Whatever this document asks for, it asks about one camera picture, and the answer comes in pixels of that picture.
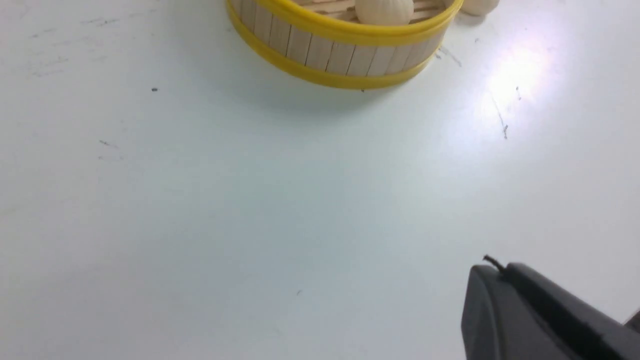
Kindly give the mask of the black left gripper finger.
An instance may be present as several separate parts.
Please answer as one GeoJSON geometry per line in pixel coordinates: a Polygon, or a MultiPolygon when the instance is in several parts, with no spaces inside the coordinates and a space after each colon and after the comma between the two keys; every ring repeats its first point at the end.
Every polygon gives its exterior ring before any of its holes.
{"type": "Polygon", "coordinates": [[[637,360],[639,333],[526,264],[470,268],[461,316],[468,360],[637,360]]]}

